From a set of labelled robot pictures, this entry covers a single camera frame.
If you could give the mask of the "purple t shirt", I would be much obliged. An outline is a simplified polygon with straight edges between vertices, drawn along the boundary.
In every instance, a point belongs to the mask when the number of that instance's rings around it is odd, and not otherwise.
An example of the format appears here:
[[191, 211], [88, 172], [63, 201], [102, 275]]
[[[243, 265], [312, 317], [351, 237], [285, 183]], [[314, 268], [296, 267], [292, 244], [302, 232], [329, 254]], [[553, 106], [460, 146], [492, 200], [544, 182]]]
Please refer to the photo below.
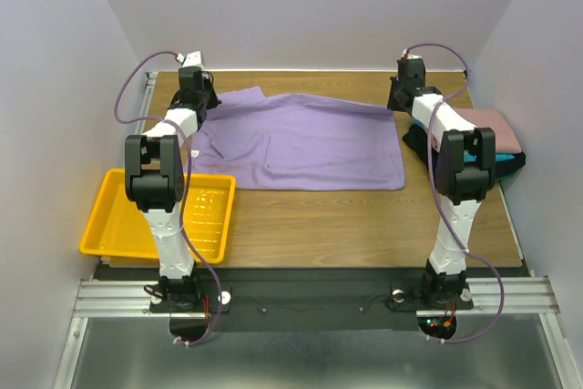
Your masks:
[[404, 164], [391, 111], [260, 87], [226, 92], [193, 137], [192, 170], [241, 189], [400, 190]]

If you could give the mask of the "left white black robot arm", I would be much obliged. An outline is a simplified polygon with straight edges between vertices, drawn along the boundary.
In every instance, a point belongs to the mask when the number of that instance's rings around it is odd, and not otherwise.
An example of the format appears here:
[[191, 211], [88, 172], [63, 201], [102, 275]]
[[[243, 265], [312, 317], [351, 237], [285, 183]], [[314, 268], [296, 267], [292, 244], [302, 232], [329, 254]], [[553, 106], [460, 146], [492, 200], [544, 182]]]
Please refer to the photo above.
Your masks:
[[124, 173], [126, 195], [146, 219], [159, 255], [159, 281], [146, 291], [157, 306], [188, 312], [201, 304], [203, 290], [185, 237], [189, 178], [183, 174], [181, 147], [220, 101], [201, 62], [183, 65], [178, 76], [179, 89], [165, 117], [126, 138]]

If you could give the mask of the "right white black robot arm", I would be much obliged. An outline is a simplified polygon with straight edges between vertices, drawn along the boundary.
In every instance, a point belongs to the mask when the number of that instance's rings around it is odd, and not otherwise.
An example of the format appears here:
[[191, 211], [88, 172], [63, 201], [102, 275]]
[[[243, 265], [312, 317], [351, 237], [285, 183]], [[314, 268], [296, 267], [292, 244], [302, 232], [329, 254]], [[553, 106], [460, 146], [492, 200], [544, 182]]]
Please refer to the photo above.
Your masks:
[[460, 116], [443, 94], [425, 84], [424, 60], [402, 55], [391, 78], [388, 108], [408, 113], [425, 128], [430, 187], [440, 215], [435, 246], [419, 296], [430, 307], [459, 296], [473, 221], [496, 182], [496, 135]]

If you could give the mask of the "black folded t shirt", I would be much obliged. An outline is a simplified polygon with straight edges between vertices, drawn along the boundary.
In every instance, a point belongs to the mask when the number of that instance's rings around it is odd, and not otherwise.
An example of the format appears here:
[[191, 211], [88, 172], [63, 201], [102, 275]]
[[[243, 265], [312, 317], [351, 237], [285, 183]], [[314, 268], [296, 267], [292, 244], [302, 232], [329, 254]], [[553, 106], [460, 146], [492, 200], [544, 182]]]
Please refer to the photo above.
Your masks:
[[[404, 144], [412, 150], [415, 155], [428, 169], [427, 157], [427, 134], [422, 125], [413, 121], [408, 131], [403, 135]], [[513, 154], [515, 158], [510, 161], [496, 163], [496, 181], [501, 182], [513, 178], [527, 163], [527, 157], [524, 152]]]

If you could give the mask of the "yellow plastic tray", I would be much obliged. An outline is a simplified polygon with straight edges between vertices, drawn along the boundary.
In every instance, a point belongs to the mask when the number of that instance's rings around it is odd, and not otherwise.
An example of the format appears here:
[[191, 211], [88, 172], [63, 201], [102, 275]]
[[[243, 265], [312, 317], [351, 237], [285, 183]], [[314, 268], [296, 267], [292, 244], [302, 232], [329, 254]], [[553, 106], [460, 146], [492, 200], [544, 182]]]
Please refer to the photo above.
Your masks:
[[[195, 249], [211, 265], [224, 260], [235, 187], [232, 176], [191, 176], [185, 230]], [[106, 173], [78, 248], [86, 255], [142, 265], [159, 259], [147, 221], [127, 198], [123, 169]]]

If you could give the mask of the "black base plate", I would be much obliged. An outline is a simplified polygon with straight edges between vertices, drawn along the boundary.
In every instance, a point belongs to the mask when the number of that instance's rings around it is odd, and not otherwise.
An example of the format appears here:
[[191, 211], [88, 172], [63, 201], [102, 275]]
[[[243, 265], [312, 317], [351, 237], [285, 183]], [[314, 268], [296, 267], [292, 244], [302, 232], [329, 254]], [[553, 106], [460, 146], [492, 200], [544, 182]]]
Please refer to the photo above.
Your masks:
[[303, 332], [386, 329], [416, 331], [421, 317], [437, 317], [451, 307], [496, 315], [511, 306], [525, 268], [505, 268], [498, 281], [485, 268], [472, 268], [465, 283], [471, 299], [421, 297], [419, 268], [227, 268], [199, 269], [201, 287], [230, 294], [221, 332]]

